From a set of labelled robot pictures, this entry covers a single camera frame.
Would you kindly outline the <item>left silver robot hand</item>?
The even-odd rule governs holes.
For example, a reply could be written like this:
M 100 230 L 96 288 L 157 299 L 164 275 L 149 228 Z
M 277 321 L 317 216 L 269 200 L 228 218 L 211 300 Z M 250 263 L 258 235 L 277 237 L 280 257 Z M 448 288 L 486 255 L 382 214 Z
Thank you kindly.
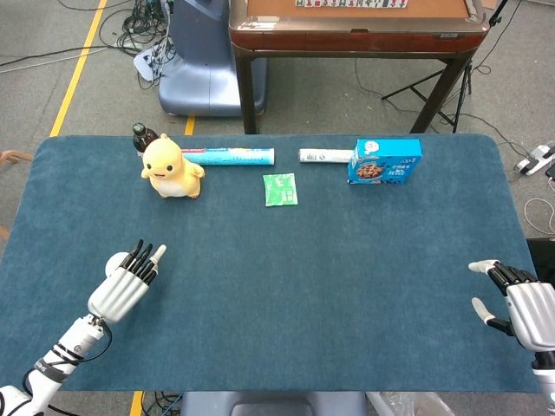
M 140 239 L 129 252 L 117 252 L 108 259 L 106 278 L 88 299 L 90 314 L 107 324 L 119 322 L 146 294 L 167 247 L 162 244 L 152 252 L 152 244 L 142 246 Z

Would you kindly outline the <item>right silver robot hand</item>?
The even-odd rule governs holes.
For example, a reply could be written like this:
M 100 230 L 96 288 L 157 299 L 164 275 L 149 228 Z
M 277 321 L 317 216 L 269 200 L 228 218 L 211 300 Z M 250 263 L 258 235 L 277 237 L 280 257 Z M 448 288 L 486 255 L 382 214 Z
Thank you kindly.
M 505 300 L 509 318 L 502 320 L 478 298 L 473 309 L 487 326 L 514 336 L 519 344 L 534 353 L 554 350 L 554 288 L 542 283 L 526 270 L 505 265 L 497 259 L 471 262 L 468 268 L 488 276 Z

